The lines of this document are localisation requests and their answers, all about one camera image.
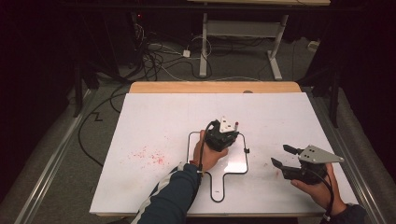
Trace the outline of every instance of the wooden table edge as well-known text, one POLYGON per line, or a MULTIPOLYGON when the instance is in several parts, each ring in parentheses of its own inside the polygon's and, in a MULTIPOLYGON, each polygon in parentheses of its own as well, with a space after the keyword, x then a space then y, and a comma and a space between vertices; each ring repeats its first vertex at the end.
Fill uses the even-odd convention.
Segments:
POLYGON ((135 82, 129 93, 281 93, 302 92, 296 82, 135 82))

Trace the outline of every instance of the gray carpet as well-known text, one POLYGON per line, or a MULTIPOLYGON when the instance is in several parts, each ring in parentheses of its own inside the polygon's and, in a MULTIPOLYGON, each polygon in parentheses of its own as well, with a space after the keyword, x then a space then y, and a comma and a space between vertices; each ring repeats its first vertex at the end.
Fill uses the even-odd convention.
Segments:
MULTIPOLYGON (((248 78, 254 78, 261 81, 274 81, 271 68, 264 56, 264 51, 272 47, 272 42, 265 39, 257 46, 250 46, 251 41, 250 39, 245 40, 242 42, 243 45, 236 45, 240 48, 235 48, 232 52, 229 52, 230 47, 227 42, 214 44, 212 55, 209 56, 213 74, 208 80, 228 78, 225 80, 251 81, 252 79, 248 78)), ((297 80, 304 76, 314 56, 313 52, 306 49, 307 44, 308 41, 305 39, 293 44, 282 43, 276 58, 284 80, 297 80)), ((172 49, 163 48, 163 50, 181 52, 184 49, 173 43, 166 43, 166 46, 172 49)), ((165 61, 178 57, 168 53, 161 53, 161 55, 165 61)), ((199 54, 195 53, 191 57, 198 56, 199 54)), ((167 72, 162 70, 158 74, 158 80, 198 80, 191 73, 192 67, 194 74, 198 74, 198 61, 183 60, 183 62, 190 62, 192 65, 189 63, 175 64, 176 62, 163 64, 163 68, 168 67, 166 68, 167 72)), ((123 74, 131 71, 125 64, 120 66, 120 70, 123 74)), ((152 77, 148 80, 153 81, 155 78, 153 71, 150 71, 150 74, 152 77)), ((120 85, 114 81, 103 79, 102 77, 106 78, 104 75, 99 75, 99 77, 101 78, 99 90, 88 91, 89 94, 85 97, 83 119, 110 97, 120 85)), ((129 86, 124 86, 118 92, 127 92, 128 89, 129 86)), ((72 95, 73 92, 71 92, 70 106, 38 144, 13 188, 0 205, 0 223, 15 222, 35 188, 37 180, 51 160, 51 156, 53 158, 54 152, 59 148, 67 131, 72 127, 73 122, 77 121, 73 118, 75 106, 72 95)), ((116 109, 121 108, 122 99, 121 96, 113 100, 116 109)), ((354 186, 361 204, 370 209, 366 223, 392 223, 396 218, 394 212, 396 211, 395 184, 375 155, 359 122, 350 110, 342 90, 339 100, 339 128, 334 129, 327 115, 328 99, 326 97, 311 97, 312 105, 334 151, 337 154, 345 155, 346 158, 353 158, 354 163, 351 167, 343 168, 351 185, 354 186)), ((111 107, 109 102, 102 104, 95 112, 99 112, 98 117, 90 115, 81 129, 81 143, 90 155, 99 162, 104 162, 119 113, 111 107)), ((108 223, 118 220, 118 217, 98 217, 89 214, 102 168, 81 150, 78 143, 78 128, 74 129, 70 140, 61 147, 64 147, 64 156, 60 157, 62 162, 59 167, 53 168, 56 175, 50 180, 44 197, 33 199, 39 206, 36 207, 36 210, 32 210, 31 219, 26 223, 108 223)), ((318 223, 319 221, 319 217, 299 218, 301 224, 318 223)))

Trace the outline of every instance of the dark background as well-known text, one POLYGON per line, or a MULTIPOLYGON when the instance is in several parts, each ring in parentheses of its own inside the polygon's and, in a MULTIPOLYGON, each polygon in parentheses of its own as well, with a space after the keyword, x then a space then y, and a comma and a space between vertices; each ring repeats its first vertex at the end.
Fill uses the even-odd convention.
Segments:
MULTIPOLYGON (((331 22, 328 17, 315 15, 290 16, 284 40, 321 39, 307 76, 316 76, 321 68, 335 64, 355 115, 378 157, 395 178, 395 166, 391 165, 395 161, 396 136, 396 101, 392 99, 396 28, 391 23, 395 8, 391 0, 332 1, 332 7, 361 4, 368 4, 361 14, 337 15, 331 22)), ((134 60, 134 55, 128 53, 134 48, 128 13, 83 15, 60 10, 48 0, 0 1, 0 200, 38 141, 67 107, 66 95, 74 85, 76 62, 81 65, 84 80, 94 86, 97 69, 85 62, 117 74, 118 65, 134 60)), ((239 15, 238 19, 242 18, 257 19, 239 15)), ((196 13, 146 12, 139 20, 145 30, 156 31, 183 45, 202 29, 202 16, 196 13)), ((323 83, 330 86, 332 80, 321 77, 309 84, 323 83)))

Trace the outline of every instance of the silver bracket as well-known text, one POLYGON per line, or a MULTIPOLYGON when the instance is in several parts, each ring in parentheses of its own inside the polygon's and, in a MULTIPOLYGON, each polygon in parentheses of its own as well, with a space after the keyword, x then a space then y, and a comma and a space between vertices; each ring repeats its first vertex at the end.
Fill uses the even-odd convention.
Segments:
POLYGON ((300 161, 306 161, 314 164, 344 161, 344 158, 314 146, 306 147, 299 155, 298 159, 300 161))

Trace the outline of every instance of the desk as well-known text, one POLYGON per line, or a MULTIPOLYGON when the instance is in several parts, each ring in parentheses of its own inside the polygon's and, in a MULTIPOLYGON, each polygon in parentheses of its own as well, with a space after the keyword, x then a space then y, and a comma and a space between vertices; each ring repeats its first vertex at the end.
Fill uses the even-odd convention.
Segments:
MULTIPOLYGON (((304 6, 328 6, 330 0, 189 0, 193 2, 229 3, 229 4, 255 4, 255 5, 304 5, 304 6)), ((283 15, 280 22, 256 22, 256 21, 210 21, 207 13, 204 13, 202 31, 202 51, 200 61, 200 77, 206 77, 207 64, 207 36, 208 35, 228 35, 228 36, 252 36, 252 37, 274 37, 274 47, 267 51, 269 64, 271 65, 275 80, 282 80, 279 67, 276 62, 276 53, 282 40, 283 32, 286 28, 288 15, 283 15)))
MULTIPOLYGON (((188 134, 203 129, 218 115, 240 121, 238 131, 250 148, 248 172, 224 177, 226 193, 221 203, 211 201, 210 179, 204 177, 189 216, 300 217, 323 212, 284 180, 270 160, 275 157, 285 165, 297 165, 296 158, 283 151, 283 144, 312 144, 332 152, 309 100, 295 83, 137 82, 131 92, 124 101, 91 213, 134 215, 155 184, 186 160, 188 134), (170 93, 190 88, 198 93, 170 93), (232 93, 244 91, 255 93, 232 93)), ((356 203, 339 164, 334 171, 343 198, 356 203)))

